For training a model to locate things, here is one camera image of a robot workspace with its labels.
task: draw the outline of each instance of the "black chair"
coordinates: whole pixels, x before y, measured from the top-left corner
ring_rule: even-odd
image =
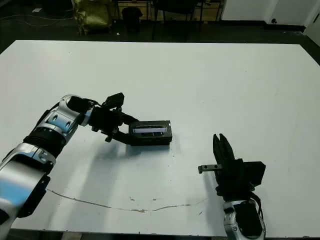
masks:
[[[157,25],[157,17],[158,11],[163,11],[163,20],[166,21],[165,12],[176,13],[176,14],[184,14],[185,15],[185,23],[186,23],[186,33],[184,37],[184,41],[188,38],[190,22],[193,18],[196,5],[199,0],[153,0],[154,7],[154,24],[152,30],[152,40],[155,39],[156,25]]]

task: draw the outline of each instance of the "gold bag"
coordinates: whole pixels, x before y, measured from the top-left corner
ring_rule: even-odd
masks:
[[[110,0],[73,0],[73,17],[79,33],[102,30],[111,27],[112,19],[108,11]]]

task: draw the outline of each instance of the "crack line on table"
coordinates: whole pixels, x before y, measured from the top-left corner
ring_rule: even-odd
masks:
[[[169,206],[163,206],[163,207],[160,207],[160,208],[157,208],[157,209],[151,209],[151,210],[148,210],[148,209],[128,209],[128,208],[120,208],[120,207],[113,207],[113,206],[108,206],[108,205],[103,205],[103,204],[99,204],[99,203],[96,203],[96,202],[92,202],[92,201],[85,201],[85,200],[81,200],[81,199],[77,199],[75,197],[69,197],[69,196],[66,196],[66,195],[63,195],[61,193],[58,193],[56,191],[53,191],[49,188],[46,189],[47,191],[57,195],[57,196],[60,196],[64,199],[69,199],[69,200],[72,200],[72,201],[76,201],[76,202],[79,202],[79,203],[84,203],[84,204],[90,204],[90,205],[94,205],[94,206],[98,206],[98,207],[102,207],[102,208],[106,208],[106,209],[115,209],[115,210],[121,210],[121,211],[130,211],[130,212],[138,212],[138,213],[142,213],[144,214],[145,212],[156,212],[156,211],[160,211],[160,210],[163,210],[163,209],[169,209],[169,208],[178,208],[178,207],[190,207],[190,206],[195,206],[195,205],[198,205],[202,202],[204,202],[205,200],[207,200],[208,198],[205,198],[205,199],[202,199],[201,201],[198,201],[194,204],[179,204],[179,205],[169,205]]]

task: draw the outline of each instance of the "white wall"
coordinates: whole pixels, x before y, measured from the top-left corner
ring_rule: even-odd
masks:
[[[226,0],[222,20],[264,20],[268,0]]]
[[[279,25],[303,26],[317,2],[318,0],[279,0],[267,23],[270,24],[274,18]]]
[[[320,0],[226,0],[221,19],[307,27],[319,7]]]

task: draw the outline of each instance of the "white table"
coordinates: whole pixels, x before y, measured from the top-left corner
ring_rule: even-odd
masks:
[[[0,74],[2,156],[66,94],[123,92],[126,113],[173,131],[169,148],[133,148],[80,127],[14,228],[225,236],[213,174],[197,169],[223,133],[236,157],[266,164],[267,236],[320,237],[320,67],[299,45],[16,41]]]

